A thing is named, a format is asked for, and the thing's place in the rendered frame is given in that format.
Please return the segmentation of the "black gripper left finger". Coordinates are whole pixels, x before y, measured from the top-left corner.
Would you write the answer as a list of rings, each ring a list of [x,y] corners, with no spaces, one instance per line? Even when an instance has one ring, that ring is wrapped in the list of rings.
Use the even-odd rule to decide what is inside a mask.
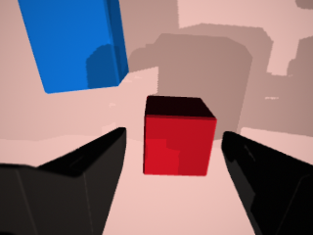
[[[0,232],[103,235],[126,144],[118,127],[39,166],[0,163]]]

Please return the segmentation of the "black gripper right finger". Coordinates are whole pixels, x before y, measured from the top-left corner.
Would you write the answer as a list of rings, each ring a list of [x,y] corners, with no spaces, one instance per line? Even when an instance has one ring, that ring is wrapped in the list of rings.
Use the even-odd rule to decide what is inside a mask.
[[[221,150],[255,235],[313,235],[313,164],[233,131]]]

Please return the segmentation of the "blue block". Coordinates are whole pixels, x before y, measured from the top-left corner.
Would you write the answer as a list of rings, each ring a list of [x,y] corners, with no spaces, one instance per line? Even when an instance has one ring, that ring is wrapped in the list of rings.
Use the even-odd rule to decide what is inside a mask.
[[[47,94],[118,86],[129,73],[119,0],[18,0]]]

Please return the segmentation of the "red cube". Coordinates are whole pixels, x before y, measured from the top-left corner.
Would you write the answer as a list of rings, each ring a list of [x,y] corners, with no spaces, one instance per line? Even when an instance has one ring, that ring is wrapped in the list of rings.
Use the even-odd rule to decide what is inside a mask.
[[[149,95],[143,173],[206,176],[216,122],[201,98]]]

